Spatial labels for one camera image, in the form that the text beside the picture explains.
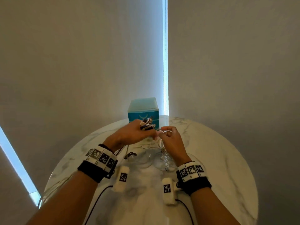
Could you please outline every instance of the blue box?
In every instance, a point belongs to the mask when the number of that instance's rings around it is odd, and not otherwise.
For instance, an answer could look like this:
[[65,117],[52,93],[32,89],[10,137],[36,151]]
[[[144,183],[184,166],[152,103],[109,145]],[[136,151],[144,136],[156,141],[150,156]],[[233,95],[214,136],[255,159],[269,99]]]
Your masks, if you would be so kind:
[[129,122],[135,119],[144,120],[145,118],[153,118],[152,124],[156,124],[155,129],[159,128],[159,112],[156,98],[135,99],[130,102],[128,108]]

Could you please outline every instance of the person's left hand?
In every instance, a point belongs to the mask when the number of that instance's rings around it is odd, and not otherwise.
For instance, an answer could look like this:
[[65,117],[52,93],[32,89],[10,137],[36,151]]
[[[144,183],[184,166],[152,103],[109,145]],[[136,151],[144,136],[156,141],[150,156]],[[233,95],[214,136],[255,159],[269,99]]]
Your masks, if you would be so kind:
[[103,142],[103,144],[115,152],[124,145],[138,143],[148,136],[151,136],[152,138],[156,137],[157,131],[155,129],[142,131],[140,129],[140,123],[141,120],[139,119],[130,122],[129,124],[117,130],[114,134],[110,135]]

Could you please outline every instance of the wristband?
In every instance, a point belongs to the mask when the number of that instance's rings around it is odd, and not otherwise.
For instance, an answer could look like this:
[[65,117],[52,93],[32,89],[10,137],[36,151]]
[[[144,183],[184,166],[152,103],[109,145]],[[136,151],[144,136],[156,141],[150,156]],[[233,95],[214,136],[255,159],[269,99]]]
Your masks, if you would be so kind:
[[178,167],[176,174],[179,187],[189,196],[199,189],[205,187],[212,188],[212,185],[209,183],[206,173],[199,162],[187,162],[182,164]]
[[117,156],[105,145],[98,145],[89,150],[88,157],[77,170],[82,171],[95,182],[99,183],[104,177],[110,178],[117,165]]

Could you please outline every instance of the round table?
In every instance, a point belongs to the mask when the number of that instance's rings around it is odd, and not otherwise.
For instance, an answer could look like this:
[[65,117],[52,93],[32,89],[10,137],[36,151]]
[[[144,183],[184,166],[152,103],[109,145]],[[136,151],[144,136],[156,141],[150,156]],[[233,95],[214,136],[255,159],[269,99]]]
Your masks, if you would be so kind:
[[[86,158],[90,148],[102,143],[127,123],[128,119],[114,122],[78,142],[57,164],[45,190],[69,177]],[[168,125],[178,129],[186,151],[204,164],[212,190],[238,222],[256,224],[257,189],[250,168],[238,150],[223,136],[202,124],[160,115],[160,126]],[[124,162],[124,154],[125,150],[118,155],[118,166]],[[107,189],[97,202],[88,224],[191,224],[183,205],[163,204],[161,180],[164,177],[177,180],[174,173],[160,171],[154,166],[130,168],[126,190],[123,193],[115,193]],[[88,214],[101,191],[113,183],[113,178],[104,178],[100,182]],[[178,193],[178,199],[187,205],[194,223],[197,224],[189,196]]]

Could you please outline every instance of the forearm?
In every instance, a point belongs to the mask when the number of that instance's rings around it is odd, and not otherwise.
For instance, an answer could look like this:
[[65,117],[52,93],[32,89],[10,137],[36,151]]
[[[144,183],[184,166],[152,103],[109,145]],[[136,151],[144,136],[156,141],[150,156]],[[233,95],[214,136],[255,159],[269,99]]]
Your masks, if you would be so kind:
[[89,176],[77,171],[26,225],[82,225],[97,185]]
[[198,224],[239,224],[210,188],[192,193],[191,200]]

